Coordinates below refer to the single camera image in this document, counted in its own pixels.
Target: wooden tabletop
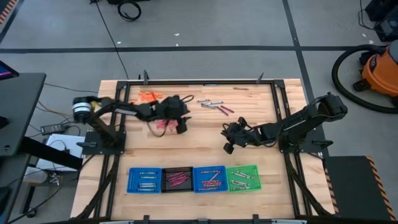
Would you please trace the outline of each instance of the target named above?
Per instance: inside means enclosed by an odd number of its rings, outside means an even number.
[[[117,80],[102,81],[99,96],[114,98],[116,83]],[[285,85],[292,113],[301,110],[307,103],[300,80],[286,79]],[[277,145],[273,148],[235,146],[232,155],[223,150],[226,143],[225,137],[220,134],[223,123],[237,122],[240,116],[250,125],[277,121],[270,85],[245,85],[249,89],[246,91],[233,90],[234,86],[147,85],[131,88],[129,99],[137,100],[137,103],[143,103],[139,98],[140,91],[161,93],[164,98],[194,95],[195,99],[187,103],[192,119],[187,122],[188,131],[183,134],[167,131],[164,137],[157,138],[149,132],[146,123],[133,116],[126,117],[126,150],[119,163],[113,220],[142,220],[144,215],[150,215],[151,220],[250,219],[253,214],[259,214],[260,218],[294,217],[285,162]],[[223,100],[224,105],[235,113],[226,116],[218,110],[202,108],[196,100],[205,98]],[[109,121],[110,116],[106,114],[103,119]],[[158,133],[162,132],[154,124],[152,126]],[[308,188],[325,209],[334,213],[322,161],[308,154],[301,154],[301,158]],[[71,217],[78,215],[97,191],[102,162],[103,156],[95,156],[82,170]],[[262,190],[233,194],[126,192],[131,167],[230,167],[251,164],[258,166]],[[304,214],[301,192],[297,186],[296,189],[300,210]],[[104,195],[103,215],[108,193]]]

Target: blue tray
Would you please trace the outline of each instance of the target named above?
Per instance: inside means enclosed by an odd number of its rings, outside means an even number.
[[[216,187],[205,187],[202,184],[202,181],[210,180],[215,173],[201,173],[203,171],[213,171],[218,170],[220,173],[214,178],[214,180],[218,180],[221,182],[220,186]],[[225,166],[211,166],[211,167],[195,167],[193,168],[193,189],[195,193],[210,193],[210,192],[223,192],[228,191],[228,181],[226,178],[226,170]]]
[[[156,172],[156,174],[140,174],[140,172]],[[156,177],[156,179],[142,179],[141,177]],[[139,184],[155,183],[156,187],[143,188],[154,189],[154,191],[138,191]],[[162,190],[162,169],[150,167],[133,167],[129,171],[129,182],[127,183],[127,193],[129,194],[158,194]]]

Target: gray floor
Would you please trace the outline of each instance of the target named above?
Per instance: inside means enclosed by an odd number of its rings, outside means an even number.
[[[301,46],[353,46],[380,43],[377,35],[358,25],[359,0],[289,0]],[[151,0],[140,2],[142,17],[123,21],[106,1],[99,8],[118,47],[175,47],[262,45],[293,46],[282,0]],[[24,1],[1,49],[109,48],[111,39],[94,4],[82,0]],[[331,67],[340,51],[304,51],[303,57],[315,96],[336,93]],[[144,69],[151,78],[301,78],[299,61],[292,50],[207,50],[174,52],[122,52],[130,78]],[[124,79],[116,53],[2,54],[0,60],[20,72],[45,72],[47,83],[81,90],[98,89],[101,80]],[[346,86],[359,78],[356,57],[341,67]],[[77,92],[45,86],[40,101],[54,110],[71,113]],[[364,98],[388,104],[385,97],[364,93]],[[345,119],[323,125],[325,136],[335,142],[332,156],[369,155],[378,166],[387,194],[398,210],[398,133],[394,115],[365,110],[343,98],[349,108]],[[59,123],[55,114],[35,111],[31,124]],[[29,129],[27,136],[36,134]],[[33,205],[55,188],[41,188]],[[18,223],[43,223],[69,217],[74,187],[63,189],[40,208],[34,219]]]

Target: black desk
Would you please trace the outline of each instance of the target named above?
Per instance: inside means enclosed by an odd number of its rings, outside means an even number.
[[[22,73],[19,77],[0,81],[0,116],[9,120],[9,124],[0,129],[0,187],[20,178],[9,186],[11,193],[0,224],[9,219],[30,156],[74,169],[79,169],[83,161],[25,137],[45,77],[44,73]]]

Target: orange shop vacuum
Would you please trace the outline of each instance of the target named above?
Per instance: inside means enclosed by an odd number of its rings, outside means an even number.
[[[364,101],[343,87],[338,79],[338,69],[341,63],[351,54],[366,51],[361,54],[359,62],[363,65],[362,80],[353,84],[354,90],[364,91],[372,89],[389,95],[395,108],[379,106]],[[376,45],[359,45],[344,52],[335,62],[331,71],[331,78],[336,89],[349,100],[369,110],[398,114],[398,40],[387,47]]]

